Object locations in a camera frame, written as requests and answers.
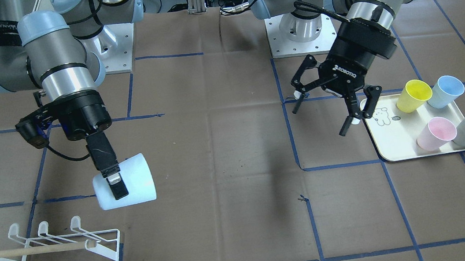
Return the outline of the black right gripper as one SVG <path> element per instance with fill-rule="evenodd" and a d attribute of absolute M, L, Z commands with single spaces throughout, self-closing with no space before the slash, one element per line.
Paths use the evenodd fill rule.
<path fill-rule="evenodd" d="M 15 125 L 23 139 L 37 149 L 49 145 L 44 133 L 58 120 L 69 141 L 86 138 L 86 148 L 97 171 L 106 181 L 116 201 L 128 196 L 113 147 L 103 132 L 112 124 L 104 102 L 96 90 L 75 92 L 45 104 Z"/>

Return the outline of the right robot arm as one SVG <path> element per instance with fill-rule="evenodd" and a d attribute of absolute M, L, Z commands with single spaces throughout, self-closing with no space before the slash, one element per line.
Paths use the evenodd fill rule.
<path fill-rule="evenodd" d="M 45 132 L 54 121 L 68 140 L 85 140 L 102 209 L 153 201 L 145 157 L 117 161 L 104 133 L 112 118 L 98 91 L 106 77 L 104 58 L 121 51 L 109 26 L 141 21 L 143 0 L 50 2 L 52 10 L 30 12 L 27 0 L 0 0 L 0 93 L 33 89 L 37 103 L 16 130 L 37 149 L 51 149 Z"/>

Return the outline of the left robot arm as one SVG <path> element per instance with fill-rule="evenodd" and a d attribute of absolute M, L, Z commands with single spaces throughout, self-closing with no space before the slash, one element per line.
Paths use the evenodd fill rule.
<path fill-rule="evenodd" d="M 344 99 L 348 116 L 339 134 L 354 122 L 372 117 L 382 92 L 365 84 L 375 58 L 389 59 L 397 48 L 390 27 L 402 5 L 414 0 L 248 0 L 258 19 L 285 15 L 303 21 L 328 16 L 340 22 L 331 48 L 322 62 L 306 55 L 291 79 L 296 90 L 296 113 L 307 93 L 321 88 Z"/>

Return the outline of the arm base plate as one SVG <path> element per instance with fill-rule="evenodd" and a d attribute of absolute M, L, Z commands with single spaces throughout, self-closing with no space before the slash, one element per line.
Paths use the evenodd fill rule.
<path fill-rule="evenodd" d="M 133 28 L 134 23 L 106 25 L 99 34 L 82 43 L 99 56 L 107 74 L 132 72 Z"/>
<path fill-rule="evenodd" d="M 336 39 L 333 22 L 324 14 L 300 19 L 286 13 L 264 22 L 273 58 L 326 54 Z"/>

